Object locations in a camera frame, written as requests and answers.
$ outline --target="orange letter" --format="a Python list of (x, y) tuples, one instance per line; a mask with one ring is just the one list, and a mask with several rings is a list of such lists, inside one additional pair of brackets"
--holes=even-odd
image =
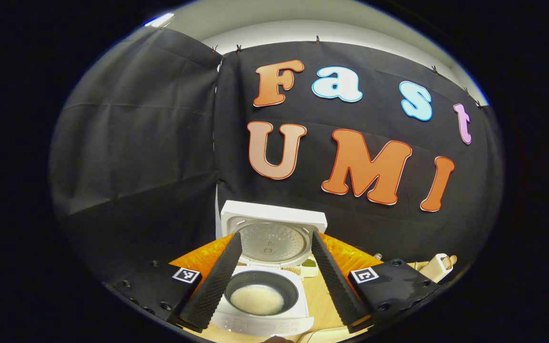
[(273, 126), (265, 121), (252, 121), (247, 124), (249, 136), (249, 163), (259, 174), (275, 180), (287, 178), (296, 169), (300, 137), (306, 134), (306, 128), (296, 124), (283, 124), (279, 130), (285, 136), (283, 158), (279, 165), (266, 161), (266, 141)]
[(253, 106), (277, 105), (285, 101), (285, 95), (279, 93), (279, 85), (282, 85), (286, 91), (292, 89), (294, 74), (289, 70), (285, 70), (279, 76), (279, 70), (283, 69), (301, 72), (305, 69), (305, 65), (299, 60), (293, 60), (257, 68), (255, 72), (260, 74), (260, 90), (258, 91), (257, 98), (253, 100)]
[(359, 132), (339, 129), (332, 133), (332, 137), (338, 142), (338, 152), (332, 174), (321, 185), (322, 189), (338, 195), (346, 194), (349, 189), (345, 184), (346, 174), (351, 171), (355, 197), (360, 197), (378, 178), (374, 189), (368, 192), (368, 199), (379, 204), (395, 204), (401, 172), (406, 159), (412, 155), (412, 148), (401, 141), (390, 141), (370, 161), (366, 140)]
[(444, 189), (446, 189), (448, 178), (453, 170), (455, 170), (453, 161), (442, 156), (436, 157), (436, 177), (433, 179), (427, 199), (421, 202), (423, 211), (436, 212), (442, 207), (442, 195), (444, 195)]

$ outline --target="wooden table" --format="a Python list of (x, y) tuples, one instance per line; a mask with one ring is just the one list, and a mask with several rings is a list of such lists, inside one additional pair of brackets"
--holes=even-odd
[[(307, 334), (310, 335), (318, 330), (344, 328), (340, 317), (338, 317), (338, 312), (336, 312), (336, 308), (334, 308), (332, 298), (329, 296), (329, 291), (327, 291), (321, 272), (312, 278), (305, 277), (302, 283), (305, 288), (309, 314), (315, 318), (315, 323), (308, 332), (285, 338), (290, 341), (298, 342), (302, 336)], [(365, 330), (355, 334), (348, 334), (344, 339), (356, 336), (364, 331)], [(227, 330), (215, 326), (213, 323), (210, 323), (209, 327), (203, 330), (202, 333), (193, 332), (192, 330), (188, 330), (188, 332), (217, 343), (262, 343), (268, 339), (268, 337), (249, 336), (246, 334), (228, 332)]]

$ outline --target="black inner pot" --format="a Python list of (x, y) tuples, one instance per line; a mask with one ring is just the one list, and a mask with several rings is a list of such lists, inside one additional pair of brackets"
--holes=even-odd
[(230, 282), (226, 286), (224, 295), (226, 296), (227, 301), (230, 302), (232, 306), (237, 308), (237, 306), (230, 301), (230, 296), (241, 287), (255, 284), (272, 287), (279, 291), (279, 293), (283, 296), (283, 308), (279, 312), (269, 315), (283, 313), (292, 308), (298, 301), (298, 289), (296, 289), (296, 286), (294, 286), (290, 280), (279, 274), (264, 271), (246, 271), (238, 273), (230, 279)]

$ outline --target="ceiling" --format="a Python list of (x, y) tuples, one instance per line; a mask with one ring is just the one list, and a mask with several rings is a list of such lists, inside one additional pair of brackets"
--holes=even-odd
[(175, 16), (167, 28), (200, 41), (262, 22), (333, 21), (383, 33), (427, 52), (448, 67), (456, 65), (442, 48), (421, 33), (355, 0), (197, 0), (170, 12)]

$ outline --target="open lid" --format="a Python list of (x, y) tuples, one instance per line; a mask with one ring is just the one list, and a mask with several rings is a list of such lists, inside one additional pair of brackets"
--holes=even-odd
[(300, 265), (311, 254), (313, 232), (326, 228), (323, 212), (233, 200), (222, 208), (222, 236), (240, 233), (239, 261), (247, 265)]

